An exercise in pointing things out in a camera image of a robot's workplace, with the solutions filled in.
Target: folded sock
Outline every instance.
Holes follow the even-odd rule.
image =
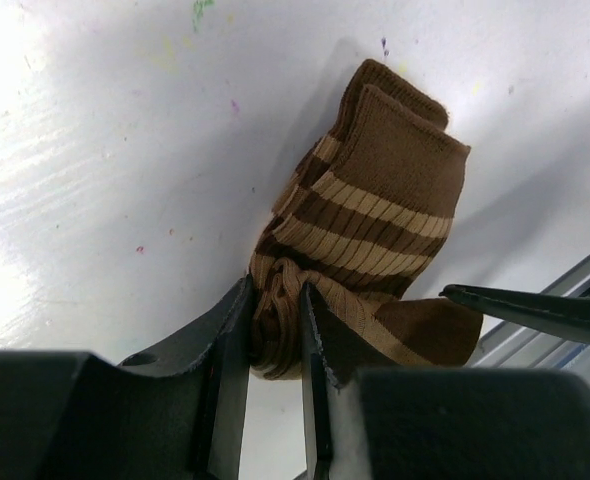
[[[251,259],[260,291],[252,360],[265,378],[299,374],[298,297],[307,281],[400,364],[461,365],[479,336],[481,315],[464,307],[397,301],[446,239],[469,148],[443,133],[445,121],[418,115],[378,86],[361,84],[349,107],[355,78],[338,122],[296,172]]]

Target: green paint mark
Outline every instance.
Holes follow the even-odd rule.
[[[204,18],[204,9],[215,5],[215,0],[195,0],[193,3],[193,30],[199,31],[199,24]]]

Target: brown fabric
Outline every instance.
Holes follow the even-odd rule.
[[[469,148],[446,112],[369,60],[351,80],[329,134],[298,165],[250,270],[260,300],[252,360],[268,379],[299,375],[299,294],[403,365],[461,365],[481,315],[444,299],[398,301],[450,230]]]

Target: brown sock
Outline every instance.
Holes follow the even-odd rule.
[[[344,138],[330,149],[318,144],[324,171],[269,225],[251,259],[260,290],[255,368],[266,378],[297,376],[298,296],[306,281],[392,360],[465,363],[481,315],[443,299],[396,300],[448,234],[468,147],[373,85],[362,88]]]
[[[294,210],[306,195],[306,188],[328,169],[339,145],[346,140],[365,85],[375,85],[416,115],[434,124],[435,127],[441,130],[446,128],[448,114],[444,107],[417,90],[387,66],[372,59],[365,60],[344,91],[335,125],[297,165],[286,188],[275,202],[273,213],[277,217],[283,217]]]

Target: white surface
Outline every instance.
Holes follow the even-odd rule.
[[[539,291],[590,253],[590,2],[216,0],[197,32],[193,13],[0,1],[0,348],[118,361],[207,310],[383,36],[473,146],[411,295]],[[303,470],[297,383],[251,379],[247,420],[241,478]]]

